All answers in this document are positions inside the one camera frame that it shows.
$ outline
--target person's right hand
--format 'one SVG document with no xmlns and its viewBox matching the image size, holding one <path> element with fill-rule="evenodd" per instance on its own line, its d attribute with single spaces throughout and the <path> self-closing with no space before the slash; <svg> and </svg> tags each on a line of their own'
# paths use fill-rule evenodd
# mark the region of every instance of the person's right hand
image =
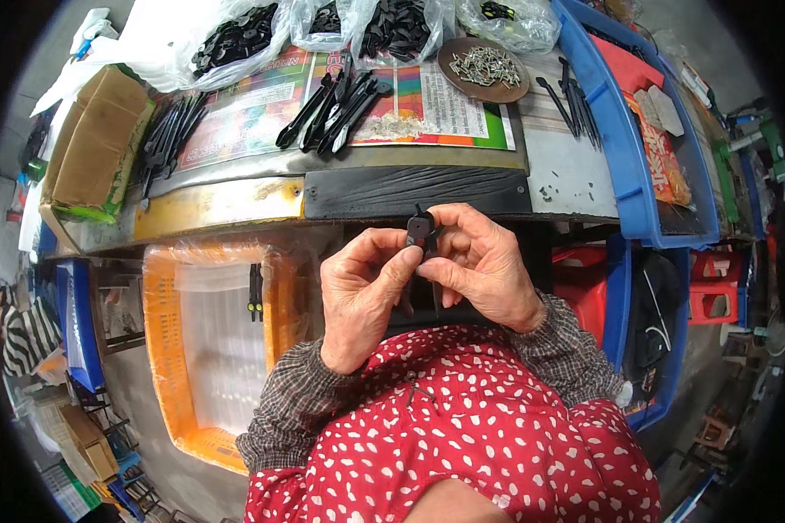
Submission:
<svg viewBox="0 0 785 523">
<path fill-rule="evenodd" d="M 537 329 L 545 319 L 541 299 L 523 266 L 517 238 L 468 204 L 430 207 L 441 258 L 426 260 L 416 274 L 444 287 L 445 308 L 467 298 L 486 318 L 515 332 Z"/>
</svg>

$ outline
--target cardboard box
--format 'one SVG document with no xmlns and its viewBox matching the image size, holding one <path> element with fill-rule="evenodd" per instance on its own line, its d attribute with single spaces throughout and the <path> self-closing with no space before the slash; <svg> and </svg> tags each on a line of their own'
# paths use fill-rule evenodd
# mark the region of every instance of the cardboard box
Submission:
<svg viewBox="0 0 785 523">
<path fill-rule="evenodd" d="M 61 407 L 60 412 L 78 452 L 99 476 L 99 480 L 105 481 L 119 472 L 119 464 L 105 434 L 84 413 L 82 407 L 67 405 Z"/>
<path fill-rule="evenodd" d="M 115 221 L 154 107 L 140 83 L 114 66 L 102 68 L 70 107 L 38 209 L 58 240 L 80 255 L 61 219 Z"/>
</svg>

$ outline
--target striped shirt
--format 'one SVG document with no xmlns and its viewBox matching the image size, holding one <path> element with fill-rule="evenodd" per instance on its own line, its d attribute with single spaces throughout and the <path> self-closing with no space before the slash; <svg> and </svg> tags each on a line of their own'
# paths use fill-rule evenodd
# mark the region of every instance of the striped shirt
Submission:
<svg viewBox="0 0 785 523">
<path fill-rule="evenodd" d="M 21 312 L 10 289 L 4 296 L 3 370 L 9 376 L 31 374 L 61 345 L 61 328 L 40 297 Z"/>
</svg>

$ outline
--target plastic stool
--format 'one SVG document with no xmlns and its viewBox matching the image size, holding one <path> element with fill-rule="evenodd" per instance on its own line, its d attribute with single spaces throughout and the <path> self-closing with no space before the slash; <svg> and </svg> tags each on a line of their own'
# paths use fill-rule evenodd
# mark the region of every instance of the plastic stool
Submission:
<svg viewBox="0 0 785 523">
<path fill-rule="evenodd" d="M 570 305 L 578 326 L 596 336 L 602 348 L 608 289 L 605 246 L 570 248 L 553 253 L 553 293 Z"/>
<path fill-rule="evenodd" d="M 744 257 L 741 253 L 713 250 L 692 251 L 692 254 L 695 263 L 689 285 L 689 325 L 735 323 L 738 321 L 738 280 L 742 277 Z M 724 267 L 726 274 L 719 275 L 718 270 Z M 719 296 L 727 297 L 727 313 L 712 316 L 712 306 Z"/>
</svg>

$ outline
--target orange basket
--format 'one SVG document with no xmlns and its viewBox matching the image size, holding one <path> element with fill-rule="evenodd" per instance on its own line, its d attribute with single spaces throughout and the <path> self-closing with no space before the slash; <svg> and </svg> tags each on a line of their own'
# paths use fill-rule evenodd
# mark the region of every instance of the orange basket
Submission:
<svg viewBox="0 0 785 523">
<path fill-rule="evenodd" d="M 143 263 L 146 342 L 154 389 L 172 443 L 188 455 L 247 475 L 235 436 L 218 427 L 201 428 L 189 384 L 181 327 L 181 296 L 175 290 L 178 265 L 262 264 L 264 345 L 267 370 L 295 343 L 299 318 L 295 267 L 270 246 L 251 243 L 155 246 Z"/>
</svg>

